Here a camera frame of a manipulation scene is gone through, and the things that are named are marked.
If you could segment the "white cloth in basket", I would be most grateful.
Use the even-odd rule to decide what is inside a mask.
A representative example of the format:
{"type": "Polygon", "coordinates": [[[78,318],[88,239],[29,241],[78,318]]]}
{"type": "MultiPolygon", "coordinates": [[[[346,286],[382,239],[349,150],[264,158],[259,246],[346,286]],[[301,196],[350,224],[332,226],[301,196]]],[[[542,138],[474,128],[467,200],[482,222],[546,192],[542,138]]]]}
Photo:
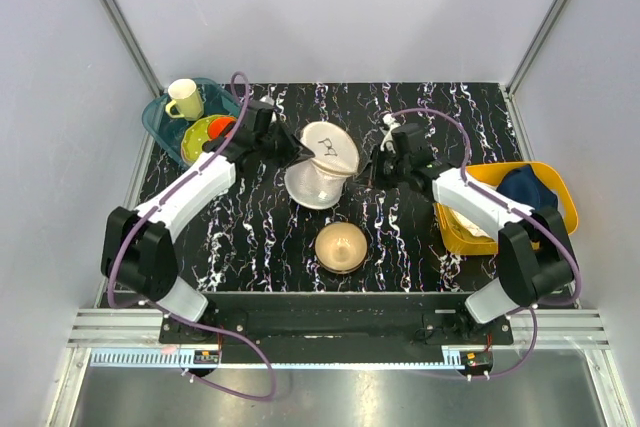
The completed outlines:
{"type": "Polygon", "coordinates": [[[494,239],[485,230],[457,211],[445,208],[447,229],[456,238],[468,243],[490,243],[494,239]]]}

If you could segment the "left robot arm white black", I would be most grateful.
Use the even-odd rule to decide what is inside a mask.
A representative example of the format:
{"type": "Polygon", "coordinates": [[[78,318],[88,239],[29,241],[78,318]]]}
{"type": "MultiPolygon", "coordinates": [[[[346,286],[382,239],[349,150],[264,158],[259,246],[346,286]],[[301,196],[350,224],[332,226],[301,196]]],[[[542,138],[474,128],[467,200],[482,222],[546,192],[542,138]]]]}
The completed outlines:
{"type": "Polygon", "coordinates": [[[118,207],[107,218],[101,272],[115,302],[119,283],[164,311],[181,317],[181,331],[196,343],[215,333],[207,298],[182,279],[174,247],[184,228],[215,198],[262,163],[286,168],[314,153],[282,123],[274,107],[252,100],[240,117],[218,129],[178,179],[133,209],[118,207]]]}

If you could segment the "orange cup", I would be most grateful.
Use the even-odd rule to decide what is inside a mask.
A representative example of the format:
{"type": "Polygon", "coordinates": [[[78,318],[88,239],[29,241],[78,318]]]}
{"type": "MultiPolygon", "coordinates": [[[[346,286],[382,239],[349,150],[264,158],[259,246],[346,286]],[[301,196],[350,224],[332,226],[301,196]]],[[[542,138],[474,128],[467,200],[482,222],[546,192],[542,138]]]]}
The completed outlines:
{"type": "Polygon", "coordinates": [[[227,137],[236,124],[233,116],[216,116],[207,127],[207,134],[211,140],[227,137]]]}

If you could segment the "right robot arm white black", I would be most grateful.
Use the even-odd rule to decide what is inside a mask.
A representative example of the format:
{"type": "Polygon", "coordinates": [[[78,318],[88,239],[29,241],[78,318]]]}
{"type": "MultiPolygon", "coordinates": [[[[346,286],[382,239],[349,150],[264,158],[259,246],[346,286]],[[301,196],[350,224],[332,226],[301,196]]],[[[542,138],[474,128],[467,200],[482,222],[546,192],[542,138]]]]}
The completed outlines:
{"type": "Polygon", "coordinates": [[[497,278],[467,297],[454,318],[454,331],[476,343],[498,317],[534,304],[578,282],[578,266],[561,214],[535,209],[482,186],[465,170],[437,160],[426,146],[423,129],[383,117],[384,139],[372,151],[363,172],[366,185],[388,190],[401,184],[430,202],[451,208],[497,242],[497,278]]]}

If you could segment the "yellow-green plate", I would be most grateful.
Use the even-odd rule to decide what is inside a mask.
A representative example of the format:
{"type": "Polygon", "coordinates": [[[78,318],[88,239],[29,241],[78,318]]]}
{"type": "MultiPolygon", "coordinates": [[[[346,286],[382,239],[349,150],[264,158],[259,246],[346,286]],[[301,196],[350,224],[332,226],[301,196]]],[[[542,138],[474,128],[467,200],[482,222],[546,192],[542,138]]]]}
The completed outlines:
{"type": "Polygon", "coordinates": [[[211,140],[207,134],[207,127],[216,116],[220,114],[203,117],[186,130],[181,142],[181,157],[188,166],[198,159],[203,145],[211,140]]]}

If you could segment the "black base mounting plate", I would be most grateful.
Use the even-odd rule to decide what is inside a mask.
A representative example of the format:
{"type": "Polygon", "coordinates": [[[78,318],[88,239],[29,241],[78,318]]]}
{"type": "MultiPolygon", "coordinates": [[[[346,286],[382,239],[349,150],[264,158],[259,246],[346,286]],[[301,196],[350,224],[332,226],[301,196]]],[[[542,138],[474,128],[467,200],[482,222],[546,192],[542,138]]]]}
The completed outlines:
{"type": "Polygon", "coordinates": [[[465,293],[259,293],[209,294],[203,322],[265,339],[338,340],[399,338],[431,345],[513,344],[504,316],[477,324],[463,311],[465,293]]]}

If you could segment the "pale yellow mug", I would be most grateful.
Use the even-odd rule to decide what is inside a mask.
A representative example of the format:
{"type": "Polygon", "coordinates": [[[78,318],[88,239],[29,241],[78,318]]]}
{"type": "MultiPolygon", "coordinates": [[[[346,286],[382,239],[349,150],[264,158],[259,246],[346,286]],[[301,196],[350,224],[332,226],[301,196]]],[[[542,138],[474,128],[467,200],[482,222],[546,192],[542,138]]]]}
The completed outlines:
{"type": "Polygon", "coordinates": [[[203,116],[204,104],[194,80],[173,81],[167,89],[167,94],[170,100],[165,106],[165,112],[171,119],[197,121],[203,116]]]}

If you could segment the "teal plastic bin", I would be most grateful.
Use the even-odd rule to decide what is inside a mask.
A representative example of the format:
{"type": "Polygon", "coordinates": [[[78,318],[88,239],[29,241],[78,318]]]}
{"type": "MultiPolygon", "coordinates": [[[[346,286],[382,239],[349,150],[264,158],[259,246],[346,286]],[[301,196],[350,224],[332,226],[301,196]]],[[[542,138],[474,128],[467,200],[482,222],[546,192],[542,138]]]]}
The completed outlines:
{"type": "MultiPolygon", "coordinates": [[[[239,115],[240,103],[221,85],[207,78],[196,77],[194,81],[204,104],[204,114],[201,118],[216,114],[233,117],[239,115]]],[[[181,157],[181,142],[186,130],[196,121],[171,119],[165,112],[169,100],[168,94],[165,93],[150,102],[142,112],[142,124],[156,144],[181,168],[187,169],[189,166],[181,157]]]]}

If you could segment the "black marble pattern mat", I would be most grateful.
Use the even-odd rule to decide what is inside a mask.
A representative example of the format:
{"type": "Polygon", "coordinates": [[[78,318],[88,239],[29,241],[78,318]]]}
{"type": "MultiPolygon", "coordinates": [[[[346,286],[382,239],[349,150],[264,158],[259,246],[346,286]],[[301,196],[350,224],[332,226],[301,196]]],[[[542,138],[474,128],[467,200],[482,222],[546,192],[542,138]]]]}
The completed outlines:
{"type": "MultiPolygon", "coordinates": [[[[292,130],[318,120],[340,126],[362,158],[381,140],[380,117],[402,110],[425,129],[435,155],[453,163],[465,154],[476,164],[521,159],[496,83],[277,83],[256,84],[252,94],[273,98],[292,130]]],[[[181,277],[204,292],[469,291],[496,271],[492,257],[447,251],[433,206],[406,187],[349,183],[336,206],[313,211],[294,202],[283,172],[267,165],[211,202],[175,249],[181,277]],[[368,241],[365,263],[346,276],[322,268],[314,250],[318,232],[340,221],[359,226],[368,241]]]]}

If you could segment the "navy blue garment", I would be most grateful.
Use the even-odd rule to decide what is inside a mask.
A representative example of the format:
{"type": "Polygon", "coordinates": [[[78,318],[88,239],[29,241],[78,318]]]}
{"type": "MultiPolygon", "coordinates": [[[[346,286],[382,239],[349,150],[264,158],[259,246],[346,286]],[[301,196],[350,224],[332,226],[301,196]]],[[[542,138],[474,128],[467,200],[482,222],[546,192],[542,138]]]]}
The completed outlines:
{"type": "Polygon", "coordinates": [[[510,200],[528,205],[534,210],[559,206],[558,196],[537,177],[530,165],[509,171],[496,191],[510,200]]]}

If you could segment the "yellow plastic basket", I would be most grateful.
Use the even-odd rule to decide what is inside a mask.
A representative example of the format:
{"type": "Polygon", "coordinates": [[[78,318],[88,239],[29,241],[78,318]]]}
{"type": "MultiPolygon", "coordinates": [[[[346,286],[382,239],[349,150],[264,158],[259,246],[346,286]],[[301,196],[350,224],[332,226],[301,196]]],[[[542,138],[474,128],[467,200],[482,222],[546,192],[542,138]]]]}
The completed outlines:
{"type": "MultiPolygon", "coordinates": [[[[530,165],[536,177],[557,197],[564,224],[569,235],[579,226],[579,216],[571,194],[560,176],[551,166],[542,162],[501,162],[478,164],[468,167],[467,172],[477,181],[496,188],[512,170],[530,165]]],[[[449,207],[435,205],[443,244],[447,251],[461,256],[489,256],[498,252],[496,241],[487,236],[474,236],[465,223],[460,223],[456,213],[449,207]]]]}

